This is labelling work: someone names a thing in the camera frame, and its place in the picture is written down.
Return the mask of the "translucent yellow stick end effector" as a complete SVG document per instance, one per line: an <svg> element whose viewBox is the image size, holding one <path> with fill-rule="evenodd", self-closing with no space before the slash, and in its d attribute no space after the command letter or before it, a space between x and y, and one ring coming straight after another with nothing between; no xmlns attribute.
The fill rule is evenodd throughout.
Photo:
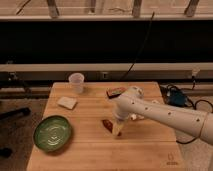
<svg viewBox="0 0 213 171"><path fill-rule="evenodd" d="M125 122L124 121L121 121L121 120L116 120L114 123L113 123L113 129L112 129L112 134L114 136L117 136L122 128L124 127L125 125Z"/></svg>

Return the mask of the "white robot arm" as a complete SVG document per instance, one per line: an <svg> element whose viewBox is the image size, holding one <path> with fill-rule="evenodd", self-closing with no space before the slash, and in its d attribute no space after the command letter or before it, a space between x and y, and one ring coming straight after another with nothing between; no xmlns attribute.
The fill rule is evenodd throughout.
<svg viewBox="0 0 213 171"><path fill-rule="evenodd" d="M115 99L115 124L112 133L117 136L130 114L137 114L189 134L213 145L213 114L142 99L142 90L129 87Z"/></svg>

